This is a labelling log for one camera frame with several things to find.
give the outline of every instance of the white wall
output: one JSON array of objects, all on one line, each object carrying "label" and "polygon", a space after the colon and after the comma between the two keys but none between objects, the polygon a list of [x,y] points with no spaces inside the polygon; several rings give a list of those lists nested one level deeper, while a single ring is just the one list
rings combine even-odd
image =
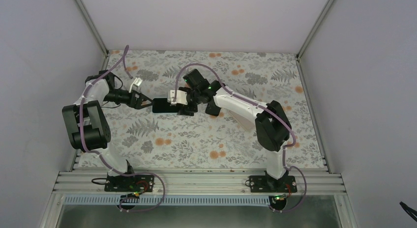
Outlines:
[{"label": "white wall", "polygon": [[37,227],[73,152],[61,109],[103,55],[73,0],[0,0],[0,226]]},{"label": "white wall", "polygon": [[363,228],[415,227],[417,0],[337,0],[302,57],[318,124]]},{"label": "white wall", "polygon": [[327,0],[83,0],[108,49],[297,53]]}]

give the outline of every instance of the metal grate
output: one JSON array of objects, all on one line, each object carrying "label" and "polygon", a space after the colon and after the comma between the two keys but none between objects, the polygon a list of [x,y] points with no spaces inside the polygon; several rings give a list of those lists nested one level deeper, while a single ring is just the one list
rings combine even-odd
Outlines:
[{"label": "metal grate", "polygon": [[[129,199],[129,205],[155,205],[162,196],[142,195]],[[118,205],[120,195],[66,195],[68,205]],[[267,206],[268,196],[184,196],[168,195],[161,205],[171,206]]]}]

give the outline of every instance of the black smartphone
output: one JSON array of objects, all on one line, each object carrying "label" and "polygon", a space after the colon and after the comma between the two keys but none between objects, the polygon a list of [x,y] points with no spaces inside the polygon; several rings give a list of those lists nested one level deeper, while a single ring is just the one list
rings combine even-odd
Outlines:
[{"label": "black smartphone", "polygon": [[152,112],[154,114],[176,114],[180,109],[179,105],[171,105],[167,98],[153,99]]}]

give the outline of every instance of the floral pattern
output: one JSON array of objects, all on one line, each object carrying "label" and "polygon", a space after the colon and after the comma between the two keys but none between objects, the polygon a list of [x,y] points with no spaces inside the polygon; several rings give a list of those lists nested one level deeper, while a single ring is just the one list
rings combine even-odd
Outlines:
[{"label": "floral pattern", "polygon": [[[109,67],[121,54],[120,50],[111,52]],[[211,66],[224,83],[249,98],[281,103],[297,136],[296,145],[287,150],[288,164],[324,167],[293,54],[133,50],[126,56],[127,71],[144,80],[141,92],[150,98],[166,97],[167,91],[174,89],[179,70],[189,63]],[[209,82],[215,79],[204,68],[195,68]],[[128,81],[122,65],[114,73],[125,83]],[[186,86],[183,79],[179,86]],[[112,131],[109,146],[134,167],[266,167],[266,150],[258,143],[255,128],[244,130],[226,109],[213,117],[204,113],[205,108],[199,105],[194,116],[153,114],[150,107],[103,108]],[[83,154],[79,166],[101,164],[92,155]]]}]

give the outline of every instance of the gray floor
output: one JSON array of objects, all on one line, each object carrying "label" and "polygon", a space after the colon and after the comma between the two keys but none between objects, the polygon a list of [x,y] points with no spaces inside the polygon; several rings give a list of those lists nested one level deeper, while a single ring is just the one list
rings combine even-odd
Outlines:
[{"label": "gray floor", "polygon": [[[289,199],[287,207],[297,202]],[[250,206],[161,206],[146,213],[122,213],[115,206],[65,205],[60,228],[336,228],[333,196],[309,196],[297,210],[272,213]]]}]

